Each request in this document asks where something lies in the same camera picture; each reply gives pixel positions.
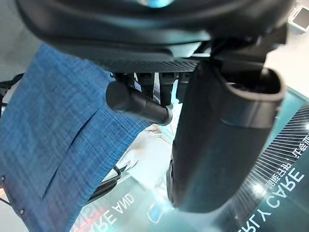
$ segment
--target black cylinder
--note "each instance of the black cylinder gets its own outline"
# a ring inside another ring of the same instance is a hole
[[[159,125],[172,120],[172,112],[136,89],[120,82],[111,82],[106,90],[106,102],[115,112],[136,116]]]
[[[207,213],[233,196],[254,166],[284,94],[271,70],[223,77],[207,63],[197,67],[167,172],[168,196],[176,208]]]

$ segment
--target blue denim fabric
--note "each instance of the blue denim fabric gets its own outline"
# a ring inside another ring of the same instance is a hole
[[[150,126],[108,108],[110,81],[93,63],[43,45],[9,102],[0,122],[0,185],[29,231],[69,231]]]

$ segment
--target white lettering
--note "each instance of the white lettering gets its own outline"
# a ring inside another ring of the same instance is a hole
[[[130,202],[130,204],[132,204],[134,202],[134,198],[131,194],[126,194],[125,198]]]
[[[256,228],[254,226],[250,226],[248,221],[246,222],[246,224],[247,224],[247,228],[242,227],[243,231],[250,232],[252,230],[251,232],[256,232]]]
[[[121,201],[119,201],[119,203],[122,205],[123,208],[127,209],[126,204],[128,204],[128,206],[130,206],[130,203],[124,197],[122,198],[122,201],[123,201],[123,203]]]
[[[105,217],[105,219],[111,224],[111,225],[113,225],[115,222],[116,222],[116,218],[113,220],[113,221],[111,221],[111,218],[113,217],[113,215],[111,214],[111,215],[109,215],[109,216],[107,216],[107,214],[110,212],[110,210],[107,210],[104,214],[103,214],[103,216]]]
[[[278,185],[278,189],[279,190],[277,192],[272,192],[272,194],[277,195],[279,197],[286,198],[286,194],[285,194],[285,192],[283,191],[283,189],[281,188],[280,185]]]
[[[289,181],[289,178],[287,176],[285,177],[285,181],[286,181],[286,184],[284,184],[282,182],[280,184],[291,192],[295,188],[295,185],[296,185],[295,182]]]
[[[275,197],[274,196],[267,197],[266,202],[267,202],[268,206],[270,206],[271,208],[278,208],[278,206],[280,205],[280,201],[279,200],[277,200],[277,204],[276,205],[273,205],[273,204],[271,204],[269,202],[269,200],[273,199],[273,198],[275,198]]]
[[[297,172],[295,175],[292,175],[292,172],[294,172],[294,171],[295,171],[295,168],[293,168],[289,172],[288,176],[290,176],[291,178],[293,178],[293,180],[295,180],[295,181],[297,181],[299,183],[302,180],[302,178],[304,178],[304,175],[301,175],[299,178],[297,178],[297,176],[299,175],[299,172]]]
[[[117,206],[116,206],[116,207],[112,206],[112,208],[113,208],[114,210],[117,210],[117,211],[118,211],[119,213],[121,213],[121,214],[124,213],[123,210],[122,210],[122,208],[121,208],[121,206],[119,205],[119,202],[117,202]]]
[[[253,218],[255,217],[255,214],[253,214],[250,218],[249,221],[252,222],[257,228],[260,228],[260,225],[257,224],[255,221],[253,221]]]
[[[263,222],[265,222],[265,221],[266,221],[266,219],[265,219],[265,216],[264,216],[264,215],[268,215],[268,216],[270,216],[270,215],[271,215],[271,213],[264,213],[263,211],[261,211],[261,210],[259,210],[259,209],[257,209],[257,211],[261,214],[261,216],[262,216],[262,218],[263,218]]]

